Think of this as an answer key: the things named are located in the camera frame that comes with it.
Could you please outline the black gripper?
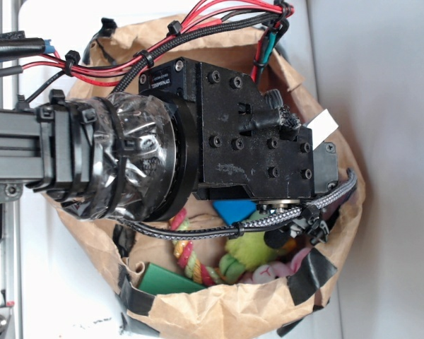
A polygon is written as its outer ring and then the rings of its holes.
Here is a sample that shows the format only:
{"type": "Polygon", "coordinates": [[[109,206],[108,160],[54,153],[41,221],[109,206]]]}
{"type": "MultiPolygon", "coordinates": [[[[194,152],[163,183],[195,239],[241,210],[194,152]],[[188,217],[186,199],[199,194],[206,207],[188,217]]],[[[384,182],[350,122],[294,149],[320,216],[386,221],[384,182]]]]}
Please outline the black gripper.
{"type": "Polygon", "coordinates": [[[332,144],[315,145],[280,93],[247,74],[178,58],[142,73],[139,91],[172,115],[173,198],[306,201],[338,183],[332,144]]]}

